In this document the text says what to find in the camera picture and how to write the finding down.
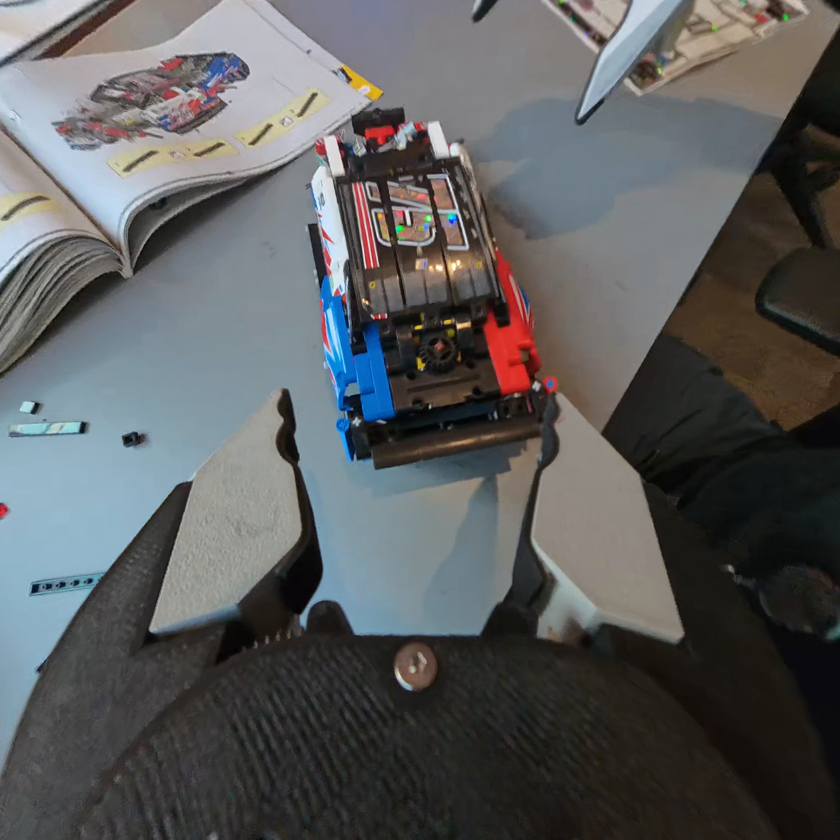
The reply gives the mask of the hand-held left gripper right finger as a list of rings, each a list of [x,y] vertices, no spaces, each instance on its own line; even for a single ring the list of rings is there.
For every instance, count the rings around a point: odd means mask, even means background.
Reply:
[[[685,630],[643,481],[560,393],[545,405],[509,598],[538,638],[616,628],[678,645]]]

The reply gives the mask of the long black brick plate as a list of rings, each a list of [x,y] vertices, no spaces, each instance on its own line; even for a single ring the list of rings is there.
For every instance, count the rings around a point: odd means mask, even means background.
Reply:
[[[103,575],[104,572],[94,572],[32,581],[29,585],[28,594],[30,597],[34,597],[65,592],[88,591],[100,582]]]

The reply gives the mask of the person's leg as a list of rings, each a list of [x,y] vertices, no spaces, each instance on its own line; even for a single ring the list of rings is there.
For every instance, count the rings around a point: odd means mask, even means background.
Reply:
[[[838,446],[766,419],[699,351],[656,339],[604,436],[666,501],[685,637],[616,632],[706,730],[781,838],[838,838]]]

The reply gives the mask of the grey desk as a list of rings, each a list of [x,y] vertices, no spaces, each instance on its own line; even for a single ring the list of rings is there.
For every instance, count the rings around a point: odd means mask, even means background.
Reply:
[[[593,54],[542,2],[275,2],[384,90],[465,140],[543,370],[602,427],[838,27],[822,2],[769,40],[638,98],[575,104]],[[322,368],[306,225],[311,153],[195,206],[129,280],[102,278],[2,379],[2,760],[85,592],[172,488],[287,388],[324,558],[318,597],[374,634],[472,633],[509,582],[535,447],[384,471],[350,465]],[[18,411],[35,401],[37,414]],[[10,424],[83,421],[77,436]],[[146,442],[124,448],[121,435]]]

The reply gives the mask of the toy brick race car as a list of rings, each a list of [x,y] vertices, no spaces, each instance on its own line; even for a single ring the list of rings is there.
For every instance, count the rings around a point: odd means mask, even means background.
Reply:
[[[308,226],[348,460],[390,469],[539,437],[556,381],[466,148],[402,108],[351,128],[314,144]]]

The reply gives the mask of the toy car instruction booklet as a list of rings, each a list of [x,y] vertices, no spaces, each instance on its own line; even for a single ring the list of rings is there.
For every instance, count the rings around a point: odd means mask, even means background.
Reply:
[[[280,168],[382,96],[269,2],[146,49],[1,74],[1,372],[154,232]]]

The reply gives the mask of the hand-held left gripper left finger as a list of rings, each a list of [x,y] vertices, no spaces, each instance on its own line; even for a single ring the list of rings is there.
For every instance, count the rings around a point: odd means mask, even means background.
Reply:
[[[262,641],[299,622],[323,565],[296,431],[291,394],[281,388],[196,471],[153,636],[236,623]]]

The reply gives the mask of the black office chair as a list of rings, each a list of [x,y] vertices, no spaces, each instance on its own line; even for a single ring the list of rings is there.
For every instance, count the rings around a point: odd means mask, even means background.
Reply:
[[[839,354],[839,252],[821,197],[838,186],[838,140],[838,59],[823,58],[756,170],[772,177],[810,245],[770,269],[756,292],[755,308],[834,356]]]

